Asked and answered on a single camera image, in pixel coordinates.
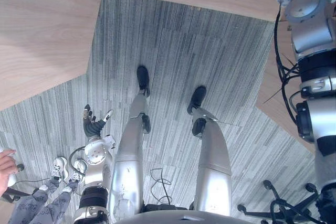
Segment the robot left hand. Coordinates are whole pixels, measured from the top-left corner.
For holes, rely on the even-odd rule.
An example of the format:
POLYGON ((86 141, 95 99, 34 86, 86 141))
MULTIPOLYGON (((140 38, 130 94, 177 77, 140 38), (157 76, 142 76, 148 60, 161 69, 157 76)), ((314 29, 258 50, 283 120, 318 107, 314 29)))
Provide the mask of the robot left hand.
POLYGON ((100 133, 106 122, 112 117, 113 110, 109 110, 103 118, 96 121, 96 117, 92 115, 92 110, 89 104, 84 107, 83 111, 83 130, 88 139, 100 137, 100 133))

